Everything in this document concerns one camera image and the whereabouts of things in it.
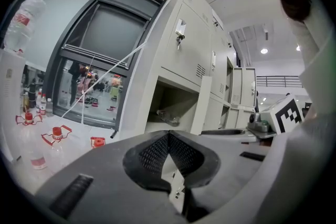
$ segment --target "open cabinet compartment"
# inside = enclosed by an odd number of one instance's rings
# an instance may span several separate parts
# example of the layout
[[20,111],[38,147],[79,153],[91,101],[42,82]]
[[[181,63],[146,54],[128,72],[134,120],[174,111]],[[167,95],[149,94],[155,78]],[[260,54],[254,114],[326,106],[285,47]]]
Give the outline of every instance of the open cabinet compartment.
[[[198,93],[189,92],[158,80],[148,115],[145,132],[160,130],[181,130],[190,132],[193,124]],[[173,127],[162,121],[157,110],[164,110],[173,116],[179,116],[180,124]]]
[[233,78],[233,67],[227,62],[227,72],[226,72],[226,85],[225,85],[225,96],[224,101],[231,102],[232,93],[232,78]]

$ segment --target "red bottle cap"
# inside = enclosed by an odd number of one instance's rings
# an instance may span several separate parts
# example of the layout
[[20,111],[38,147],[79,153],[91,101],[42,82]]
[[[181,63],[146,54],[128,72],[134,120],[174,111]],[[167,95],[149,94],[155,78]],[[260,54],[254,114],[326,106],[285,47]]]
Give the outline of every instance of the red bottle cap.
[[104,146],[105,142],[101,138],[96,138],[95,142],[93,143],[93,145],[94,145],[94,147],[100,147],[100,146]]
[[62,129],[60,127],[54,127],[54,128],[52,128],[52,134],[53,134],[53,136],[61,136],[62,135]]
[[25,114],[25,120],[26,120],[26,121],[32,121],[32,120],[33,120],[33,114],[27,112],[27,113]]

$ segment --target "black slot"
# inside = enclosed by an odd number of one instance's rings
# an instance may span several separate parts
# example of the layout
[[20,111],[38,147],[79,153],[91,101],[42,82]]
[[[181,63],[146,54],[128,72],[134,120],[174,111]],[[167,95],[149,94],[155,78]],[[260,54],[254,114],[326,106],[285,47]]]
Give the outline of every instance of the black slot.
[[256,154],[256,153],[251,153],[251,152],[243,152],[240,154],[241,157],[248,158],[248,159],[253,159],[255,161],[262,162],[265,159],[264,155]]
[[86,175],[79,175],[56,200],[50,205],[49,209],[67,219],[79,200],[91,185],[93,178]]

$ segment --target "window frame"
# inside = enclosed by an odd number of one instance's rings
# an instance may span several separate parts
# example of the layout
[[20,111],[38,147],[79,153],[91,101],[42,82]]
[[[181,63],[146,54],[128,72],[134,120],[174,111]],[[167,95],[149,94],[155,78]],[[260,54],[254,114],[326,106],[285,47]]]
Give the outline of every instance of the window frame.
[[[121,8],[127,12],[130,12],[134,14],[134,16],[138,16],[140,18],[146,19],[147,22],[144,25],[143,32],[142,34],[138,37],[134,48],[135,49],[138,45],[142,44],[148,35],[151,26],[153,25],[156,17],[158,16],[160,10],[162,9],[164,3],[166,0],[151,0],[158,5],[158,9],[156,10],[155,14],[150,17],[146,15],[145,13],[141,12],[140,10],[137,10],[135,8],[132,8],[128,5],[116,2],[114,0],[89,0],[81,9],[80,11],[74,16],[74,18],[70,21],[68,26],[65,28],[63,31],[62,35],[60,36],[59,40],[57,41],[54,50],[51,54],[51,57],[49,59],[49,63],[47,66],[47,70],[45,73],[45,80],[44,80],[44,85],[43,85],[43,92],[47,94],[48,97],[52,97],[53,103],[54,103],[54,109],[56,108],[57,100],[58,100],[58,90],[59,87],[59,81],[61,79],[61,74],[63,72],[63,69],[60,70],[61,68],[61,61],[64,59],[67,60],[74,60],[78,61],[80,63],[90,65],[92,61],[92,57],[86,56],[84,53],[78,53],[72,46],[71,48],[68,46],[67,49],[64,48],[65,42],[68,40],[70,37],[72,31],[76,28],[76,26],[79,24],[79,22],[82,20],[82,18],[85,16],[85,14],[97,6],[97,4],[105,4],[105,5],[110,5],[112,7],[117,7]],[[85,117],[85,123],[89,124],[90,126],[96,126],[96,127],[102,127],[102,128],[107,128],[107,129],[114,129],[116,131],[119,130],[119,124],[120,124],[120,119],[121,119],[121,113],[122,113],[122,108],[124,105],[125,101],[125,96],[126,92],[128,90],[128,86],[131,80],[131,75],[133,73],[133,69],[135,66],[135,62],[139,56],[140,52],[138,51],[135,53],[130,59],[128,59],[126,65],[124,66],[118,66],[113,70],[113,73],[118,74],[122,77],[123,79],[123,91],[120,96],[120,102],[118,106],[118,111],[117,111],[117,117],[115,121],[114,127],[111,127],[110,124],[103,124],[99,121],[95,121],[90,117]],[[96,67],[98,69],[102,70],[109,70],[113,65],[115,65],[119,60],[115,60],[114,62],[112,61],[104,61],[104,59],[100,59],[97,57],[95,58],[92,62],[92,66]],[[68,113],[65,118],[70,119],[72,121],[77,121],[79,122],[79,119],[77,119],[73,113]]]

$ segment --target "small container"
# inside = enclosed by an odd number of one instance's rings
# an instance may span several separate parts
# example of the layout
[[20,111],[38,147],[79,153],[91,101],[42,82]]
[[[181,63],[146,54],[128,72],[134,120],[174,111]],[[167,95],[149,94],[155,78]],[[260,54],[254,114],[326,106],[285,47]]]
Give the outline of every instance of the small container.
[[29,112],[29,96],[28,92],[25,93],[23,97],[23,112],[27,113]]
[[38,95],[36,98],[36,113],[40,113],[40,105],[41,105],[41,99],[42,99],[42,89],[38,91]]
[[46,106],[47,106],[47,99],[46,99],[46,94],[44,93],[41,98],[41,103],[40,103],[40,113],[41,115],[46,114]]
[[46,106],[46,115],[47,117],[52,116],[52,107],[53,107],[53,102],[51,101],[51,98],[48,98],[47,100],[47,106]]

